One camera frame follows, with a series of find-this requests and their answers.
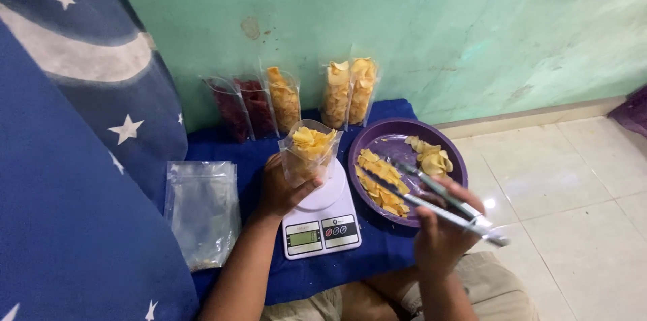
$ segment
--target blue star-patterned fabric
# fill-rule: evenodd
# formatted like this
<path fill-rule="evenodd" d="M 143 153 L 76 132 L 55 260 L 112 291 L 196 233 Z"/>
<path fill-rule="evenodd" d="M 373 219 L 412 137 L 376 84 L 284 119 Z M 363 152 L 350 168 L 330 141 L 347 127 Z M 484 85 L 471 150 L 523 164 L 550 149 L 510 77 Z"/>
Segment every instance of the blue star-patterned fabric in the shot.
<path fill-rule="evenodd" d="M 0 22 L 0 320 L 193 318 L 175 237 L 115 162 Z"/>
<path fill-rule="evenodd" d="M 126 0 L 0 0 L 0 19 L 162 211 L 186 156 L 173 81 Z"/>

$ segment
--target metal tongs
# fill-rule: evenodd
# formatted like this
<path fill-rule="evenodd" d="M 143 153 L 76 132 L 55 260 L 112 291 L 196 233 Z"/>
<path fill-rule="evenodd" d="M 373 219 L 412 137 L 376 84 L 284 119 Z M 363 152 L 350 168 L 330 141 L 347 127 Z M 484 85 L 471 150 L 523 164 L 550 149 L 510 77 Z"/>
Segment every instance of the metal tongs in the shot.
<path fill-rule="evenodd" d="M 411 193 L 406 193 L 402 194 L 396 185 L 390 184 L 389 182 L 386 182 L 383 180 L 380 176 L 377 174 L 371 172 L 368 169 L 361 168 L 361 170 L 368 176 L 370 179 L 374 180 L 377 184 L 383 186 L 385 189 L 387 189 L 389 192 L 393 193 L 394 195 L 400 197 L 401 199 L 405 201 L 409 201 L 414 203 L 417 206 L 424 206 L 426 208 L 431 209 L 436 215 L 458 225 L 461 226 L 465 231 L 471 231 L 474 234 L 477 234 L 481 237 L 481 239 L 496 245 L 498 247 L 506 246 L 510 244 L 510 240 L 502 235 L 499 234 L 494 228 L 492 222 L 490 222 L 485 216 L 480 213 L 477 209 L 473 208 L 469 204 L 455 198 L 451 194 L 447 192 L 447 189 L 443 187 L 440 183 L 434 181 L 431 177 L 427 176 L 424 172 L 422 172 L 420 169 L 411 166 L 406 163 L 402 163 L 398 160 L 392 159 L 390 157 L 386 157 L 385 161 L 387 163 L 390 163 L 395 167 L 396 169 L 406 173 L 407 175 L 414 175 L 418 178 L 420 178 L 424 184 L 428 185 L 429 188 L 440 195 L 443 199 L 447 200 L 451 205 L 455 206 L 457 209 L 459 209 L 463 215 L 465 215 L 466 219 L 455 215 L 446 209 L 443 209 L 441 207 L 438 207 L 432 203 L 429 203 L 425 201 L 424 199 L 421 199 L 420 197 L 417 197 L 415 195 L 412 195 Z"/>

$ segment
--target mint green wall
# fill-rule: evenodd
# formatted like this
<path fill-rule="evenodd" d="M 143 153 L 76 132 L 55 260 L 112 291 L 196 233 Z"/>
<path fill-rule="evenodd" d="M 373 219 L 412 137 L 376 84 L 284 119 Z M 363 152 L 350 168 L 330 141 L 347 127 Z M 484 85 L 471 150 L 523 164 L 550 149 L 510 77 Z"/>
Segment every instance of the mint green wall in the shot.
<path fill-rule="evenodd" d="M 130 2 L 174 75 L 189 130 L 217 117 L 198 75 L 253 69 L 260 56 L 295 71 L 304 106 L 315 107 L 319 61 L 348 57 L 352 44 L 385 68 L 378 99 L 404 97 L 428 123 L 611 97 L 647 82 L 647 0 Z"/>

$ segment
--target white tile floor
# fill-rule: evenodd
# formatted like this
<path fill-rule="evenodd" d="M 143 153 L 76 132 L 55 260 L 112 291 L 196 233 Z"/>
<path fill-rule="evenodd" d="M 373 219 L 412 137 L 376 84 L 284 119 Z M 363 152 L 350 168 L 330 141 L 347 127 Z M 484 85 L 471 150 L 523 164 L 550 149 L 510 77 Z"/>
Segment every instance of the white tile floor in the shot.
<path fill-rule="evenodd" d="M 453 141 L 546 320 L 647 320 L 647 139 L 591 118 Z"/>

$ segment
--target khaki shorts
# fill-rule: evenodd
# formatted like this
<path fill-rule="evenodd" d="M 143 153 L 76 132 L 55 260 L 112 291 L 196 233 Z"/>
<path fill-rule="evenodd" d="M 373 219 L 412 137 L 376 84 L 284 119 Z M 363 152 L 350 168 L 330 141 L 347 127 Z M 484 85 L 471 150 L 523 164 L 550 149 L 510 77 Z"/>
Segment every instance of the khaki shorts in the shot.
<path fill-rule="evenodd" d="M 469 254 L 458 262 L 456 272 L 463 280 L 474 311 L 482 321 L 537 321 L 537 310 L 525 287 L 492 252 Z M 413 314 L 422 306 L 415 284 L 407 292 L 402 307 Z M 342 295 L 338 287 L 306 300 L 280 303 L 263 309 L 263 321 L 340 321 Z M 415 321 L 424 320 L 418 315 Z"/>

